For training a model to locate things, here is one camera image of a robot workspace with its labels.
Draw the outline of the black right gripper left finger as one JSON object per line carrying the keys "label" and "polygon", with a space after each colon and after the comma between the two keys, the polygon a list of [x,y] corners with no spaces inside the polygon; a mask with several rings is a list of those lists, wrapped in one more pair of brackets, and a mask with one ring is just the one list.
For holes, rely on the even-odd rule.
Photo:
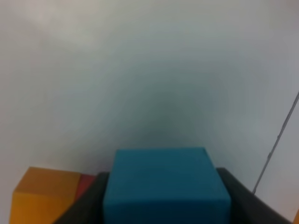
{"label": "black right gripper left finger", "polygon": [[108,172],[95,175],[96,178],[86,192],[70,206],[56,221],[56,224],[103,224],[103,198],[109,178]]}

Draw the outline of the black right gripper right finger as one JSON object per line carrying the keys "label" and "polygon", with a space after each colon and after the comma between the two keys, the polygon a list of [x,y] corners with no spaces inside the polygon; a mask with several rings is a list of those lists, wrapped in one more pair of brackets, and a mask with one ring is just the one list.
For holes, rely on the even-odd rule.
{"label": "black right gripper right finger", "polygon": [[232,224],[290,224],[241,184],[225,168],[216,169],[231,197]]}

